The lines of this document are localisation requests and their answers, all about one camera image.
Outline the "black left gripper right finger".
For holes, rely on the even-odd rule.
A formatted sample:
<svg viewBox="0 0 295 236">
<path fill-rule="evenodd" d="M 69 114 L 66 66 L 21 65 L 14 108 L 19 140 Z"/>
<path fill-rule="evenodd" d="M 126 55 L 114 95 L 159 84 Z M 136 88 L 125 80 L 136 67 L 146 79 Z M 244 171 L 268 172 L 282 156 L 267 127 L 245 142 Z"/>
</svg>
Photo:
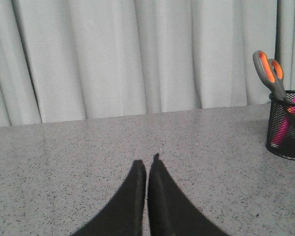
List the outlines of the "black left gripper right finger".
<svg viewBox="0 0 295 236">
<path fill-rule="evenodd" d="M 157 153 L 149 172 L 147 207 L 152 236 L 226 236 L 177 186 Z"/>
</svg>

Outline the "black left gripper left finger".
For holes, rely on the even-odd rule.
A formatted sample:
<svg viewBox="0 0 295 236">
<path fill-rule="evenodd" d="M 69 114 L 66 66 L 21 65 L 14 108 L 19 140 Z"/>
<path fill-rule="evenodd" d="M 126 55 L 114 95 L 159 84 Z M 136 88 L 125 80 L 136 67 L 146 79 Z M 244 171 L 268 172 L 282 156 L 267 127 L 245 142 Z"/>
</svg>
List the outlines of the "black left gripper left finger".
<svg viewBox="0 0 295 236">
<path fill-rule="evenodd" d="M 110 201 L 74 236 L 141 236 L 146 194 L 146 169 L 134 160 Z"/>
</svg>

